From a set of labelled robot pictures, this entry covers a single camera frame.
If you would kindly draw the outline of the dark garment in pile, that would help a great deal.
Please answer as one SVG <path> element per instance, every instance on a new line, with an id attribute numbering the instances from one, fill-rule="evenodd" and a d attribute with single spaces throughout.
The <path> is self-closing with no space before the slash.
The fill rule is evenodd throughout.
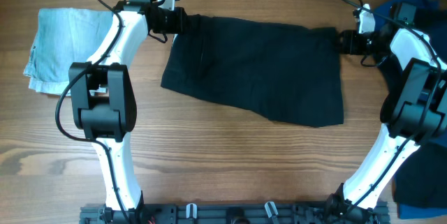
<path id="1" fill-rule="evenodd" d="M 414 24 L 428 34 L 439 60 L 446 62 L 446 11 L 419 8 Z M 446 208 L 445 134 L 431 139 L 404 161 L 394 176 L 393 199 L 411 207 Z"/>

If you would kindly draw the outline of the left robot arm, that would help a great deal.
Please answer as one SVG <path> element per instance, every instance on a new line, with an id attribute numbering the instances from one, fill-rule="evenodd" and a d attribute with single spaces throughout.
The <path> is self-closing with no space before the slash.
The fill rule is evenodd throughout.
<path id="1" fill-rule="evenodd" d="M 153 223 L 133 168 L 130 140 L 137 105 L 129 66 L 147 37 L 166 43 L 186 29 L 187 15 L 179 0 L 121 0 L 110 8 L 112 25 L 86 62 L 74 62 L 64 94 L 71 96 L 75 126 L 82 142 L 95 149 L 106 199 L 84 207 L 81 223 Z"/>

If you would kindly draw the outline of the black shorts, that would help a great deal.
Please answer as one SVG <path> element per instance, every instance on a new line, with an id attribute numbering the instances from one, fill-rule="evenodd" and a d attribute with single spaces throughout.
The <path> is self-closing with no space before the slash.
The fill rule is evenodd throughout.
<path id="1" fill-rule="evenodd" d="M 161 85 L 200 100 L 311 127 L 342 124 L 337 30 L 192 15 Z"/>

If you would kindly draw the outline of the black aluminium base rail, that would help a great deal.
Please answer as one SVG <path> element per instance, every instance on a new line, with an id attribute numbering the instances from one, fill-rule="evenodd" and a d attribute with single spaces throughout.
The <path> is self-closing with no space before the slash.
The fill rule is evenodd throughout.
<path id="1" fill-rule="evenodd" d="M 323 202 L 298 202 L 295 204 L 211 204 L 186 205 L 146 204 L 142 209 L 126 212 L 131 223 L 357 223 L 347 218 L 324 219 Z M 128 223 L 120 210 L 105 205 L 82 207 L 79 223 Z M 379 202 L 366 223 L 389 224 L 387 202 Z"/>

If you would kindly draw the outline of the folded light blue denim shorts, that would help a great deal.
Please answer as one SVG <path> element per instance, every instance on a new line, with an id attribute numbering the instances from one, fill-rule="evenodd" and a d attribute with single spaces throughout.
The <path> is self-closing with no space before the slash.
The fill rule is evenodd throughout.
<path id="1" fill-rule="evenodd" d="M 29 88 L 59 95 L 69 83 L 73 62 L 85 62 L 103 42 L 112 25 L 110 11 L 43 8 L 24 76 Z"/>

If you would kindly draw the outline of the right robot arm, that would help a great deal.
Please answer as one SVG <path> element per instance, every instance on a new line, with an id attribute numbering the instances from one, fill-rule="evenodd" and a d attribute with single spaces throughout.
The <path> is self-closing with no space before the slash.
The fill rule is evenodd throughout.
<path id="1" fill-rule="evenodd" d="M 381 191 L 399 167 L 431 137 L 446 129 L 446 89 L 439 83 L 442 65 L 424 33 L 406 20 L 389 43 L 403 69 L 402 82 L 388 94 L 381 108 L 376 142 L 352 177 L 327 199 L 326 223 L 368 223 Z"/>

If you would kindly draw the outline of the blue garment in pile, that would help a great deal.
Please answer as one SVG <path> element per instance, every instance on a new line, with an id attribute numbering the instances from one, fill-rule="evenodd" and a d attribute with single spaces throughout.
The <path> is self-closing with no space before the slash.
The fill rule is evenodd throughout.
<path id="1" fill-rule="evenodd" d="M 379 7 L 375 8 L 374 11 L 378 14 L 390 16 L 391 7 L 400 2 L 407 2 L 411 5 L 414 5 L 417 9 L 419 8 L 436 8 L 437 10 L 445 10 L 440 9 L 439 1 L 437 0 L 390 0 Z M 397 204 L 397 215 L 400 219 L 421 219 L 421 218 L 434 218 L 437 216 L 445 216 L 446 208 L 418 208 L 411 207 L 406 205 Z"/>

